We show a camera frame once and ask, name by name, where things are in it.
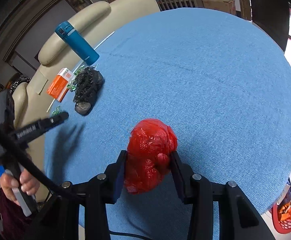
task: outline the blue thermos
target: blue thermos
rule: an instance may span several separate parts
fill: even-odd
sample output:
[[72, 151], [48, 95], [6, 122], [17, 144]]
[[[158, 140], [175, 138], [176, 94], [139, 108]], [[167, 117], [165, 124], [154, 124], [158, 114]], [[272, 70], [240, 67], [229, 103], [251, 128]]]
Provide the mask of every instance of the blue thermos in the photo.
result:
[[55, 32], [88, 66], [92, 65], [99, 58], [99, 54], [95, 52], [68, 21], [61, 23], [55, 29]]

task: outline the blue tablecloth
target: blue tablecloth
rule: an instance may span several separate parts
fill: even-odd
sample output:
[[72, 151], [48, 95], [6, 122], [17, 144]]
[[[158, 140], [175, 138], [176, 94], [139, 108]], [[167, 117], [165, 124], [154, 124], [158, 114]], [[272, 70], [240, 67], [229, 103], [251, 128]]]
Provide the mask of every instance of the blue tablecloth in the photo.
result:
[[[140, 120], [158, 118], [195, 172], [237, 181], [260, 213], [275, 201], [291, 170], [291, 67], [262, 30], [223, 12], [181, 8], [130, 22], [97, 52], [105, 84], [92, 112], [77, 114], [70, 92], [52, 108], [70, 117], [46, 135], [47, 176], [88, 181], [116, 161]], [[107, 206], [111, 230], [155, 240], [186, 239], [190, 213], [171, 175], [145, 194], [124, 189]], [[217, 205], [214, 217], [218, 239]]]

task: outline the human hand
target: human hand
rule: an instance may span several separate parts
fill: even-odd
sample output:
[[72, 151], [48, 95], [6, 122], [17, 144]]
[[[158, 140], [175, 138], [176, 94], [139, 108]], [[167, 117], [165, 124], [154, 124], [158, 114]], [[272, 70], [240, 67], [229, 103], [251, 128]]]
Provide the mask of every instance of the human hand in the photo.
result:
[[[20, 183], [21, 190], [26, 192], [28, 195], [34, 195], [40, 187], [39, 181], [34, 178], [26, 169], [21, 172]], [[15, 198], [14, 193], [12, 192], [13, 187], [19, 186], [18, 181], [12, 176], [3, 173], [0, 178], [0, 185], [7, 199], [20, 206], [19, 202]]]

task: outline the sofa armrest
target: sofa armrest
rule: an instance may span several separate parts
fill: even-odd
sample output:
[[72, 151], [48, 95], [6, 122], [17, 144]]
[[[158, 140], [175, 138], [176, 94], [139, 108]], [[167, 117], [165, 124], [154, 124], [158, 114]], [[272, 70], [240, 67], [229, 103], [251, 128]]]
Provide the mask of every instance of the sofa armrest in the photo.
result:
[[[109, 3], [105, 1], [96, 2], [79, 11], [68, 22], [81, 33], [108, 10], [110, 10]], [[39, 62], [42, 65], [49, 64], [66, 46], [66, 43], [56, 33], [53, 33], [39, 52]]]
[[26, 92], [26, 87], [28, 84], [26, 82], [21, 83], [16, 87], [13, 92], [12, 98], [14, 100], [14, 127], [18, 126], [21, 113], [24, 106], [27, 104], [28, 95]]

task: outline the bolt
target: bolt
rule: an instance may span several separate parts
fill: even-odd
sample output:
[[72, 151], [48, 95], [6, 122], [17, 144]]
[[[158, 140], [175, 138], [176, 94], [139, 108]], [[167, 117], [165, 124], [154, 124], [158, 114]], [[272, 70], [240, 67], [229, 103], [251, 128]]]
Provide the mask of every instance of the bolt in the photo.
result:
[[69, 181], [65, 181], [65, 182], [62, 183], [61, 186], [62, 186], [63, 188], [68, 188], [68, 187], [71, 186], [71, 182], [69, 182]]
[[193, 174], [192, 178], [195, 180], [200, 180], [200, 179], [202, 179], [202, 176], [200, 174]]
[[230, 187], [236, 187], [237, 186], [237, 183], [234, 180], [230, 180], [228, 182], [228, 184], [229, 184]]
[[98, 175], [96, 176], [96, 178], [99, 179], [99, 180], [103, 180], [103, 179], [106, 178], [106, 175], [105, 175], [104, 173], [100, 173], [100, 174], [98, 174]]

